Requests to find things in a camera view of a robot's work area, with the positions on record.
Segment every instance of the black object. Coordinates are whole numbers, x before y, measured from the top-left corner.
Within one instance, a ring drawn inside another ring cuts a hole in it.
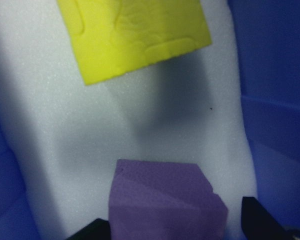
[[[98,218],[67,240],[111,240],[110,224]]]
[[[286,231],[290,234],[295,240],[300,240],[300,230],[297,229],[290,229]]]
[[[295,240],[254,197],[243,197],[241,227],[248,240]]]

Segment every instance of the white foam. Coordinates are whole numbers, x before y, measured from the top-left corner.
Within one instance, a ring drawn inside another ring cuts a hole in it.
[[[116,160],[198,163],[239,239],[255,196],[226,0],[202,0],[213,45],[84,86],[55,0],[0,0],[0,121],[44,240],[108,218]]]

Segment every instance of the blue plastic wall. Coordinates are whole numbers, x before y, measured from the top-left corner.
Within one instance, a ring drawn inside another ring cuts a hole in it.
[[[0,129],[0,240],[39,240],[16,158]]]
[[[229,0],[258,198],[300,228],[300,0]]]

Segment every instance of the purple sponge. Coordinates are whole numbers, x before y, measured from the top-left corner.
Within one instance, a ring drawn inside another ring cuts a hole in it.
[[[112,240],[220,240],[228,209],[196,164],[118,160]]]

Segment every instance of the yellow sponge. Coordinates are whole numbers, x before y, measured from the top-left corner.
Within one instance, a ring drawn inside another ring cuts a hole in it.
[[[85,84],[211,43],[199,0],[57,0]]]

